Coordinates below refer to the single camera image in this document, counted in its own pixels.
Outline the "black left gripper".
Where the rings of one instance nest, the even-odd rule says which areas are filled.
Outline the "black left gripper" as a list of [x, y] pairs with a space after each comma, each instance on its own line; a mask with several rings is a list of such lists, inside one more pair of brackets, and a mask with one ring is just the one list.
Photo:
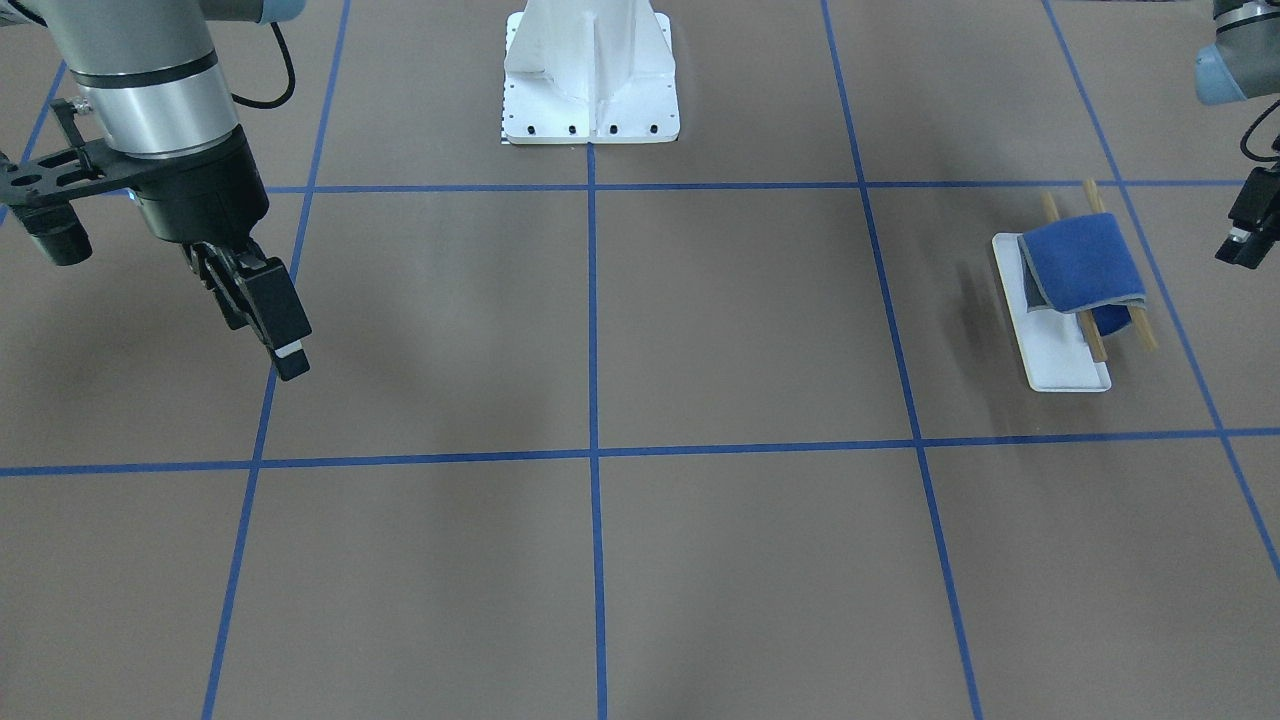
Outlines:
[[1277, 167], [1256, 167], [1245, 177], [1228, 213], [1233, 228], [1215, 252], [1215, 259], [1257, 269], [1271, 250], [1270, 232], [1277, 227]]

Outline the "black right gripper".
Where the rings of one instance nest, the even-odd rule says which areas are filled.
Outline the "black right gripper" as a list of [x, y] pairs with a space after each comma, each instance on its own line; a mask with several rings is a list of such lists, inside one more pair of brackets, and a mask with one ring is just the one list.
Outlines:
[[279, 380], [303, 375], [310, 370], [303, 340], [312, 327], [288, 268], [252, 238], [269, 200], [243, 128], [160, 164], [156, 176], [131, 186], [152, 234], [178, 245], [198, 281], [215, 287], [229, 328], [253, 331]]

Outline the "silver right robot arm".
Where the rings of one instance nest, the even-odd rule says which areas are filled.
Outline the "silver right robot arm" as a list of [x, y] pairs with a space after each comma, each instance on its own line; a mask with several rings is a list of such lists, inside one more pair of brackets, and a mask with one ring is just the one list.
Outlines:
[[180, 249], [227, 325], [248, 327], [276, 377], [305, 374], [311, 325], [285, 264], [264, 252], [255, 227], [270, 208], [210, 22], [266, 26], [280, 50], [288, 102], [296, 70], [282, 33], [302, 1], [5, 1], [3, 24], [52, 37], [77, 92], [49, 109], [65, 147], [3, 159], [3, 205], [58, 266], [91, 256], [73, 206], [124, 190], [157, 240]]

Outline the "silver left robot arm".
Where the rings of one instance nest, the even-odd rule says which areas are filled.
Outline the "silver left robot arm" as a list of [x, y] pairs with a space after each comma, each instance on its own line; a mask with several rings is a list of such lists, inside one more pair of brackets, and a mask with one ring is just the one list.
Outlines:
[[1228, 219], [1231, 227], [1215, 254], [1234, 266], [1256, 269], [1277, 242], [1279, 159], [1277, 140], [1267, 152], [1251, 146], [1263, 122], [1277, 117], [1279, 3], [1215, 1], [1215, 40], [1196, 54], [1196, 94], [1206, 106], [1271, 97], [1238, 143], [1254, 163], [1239, 190]]

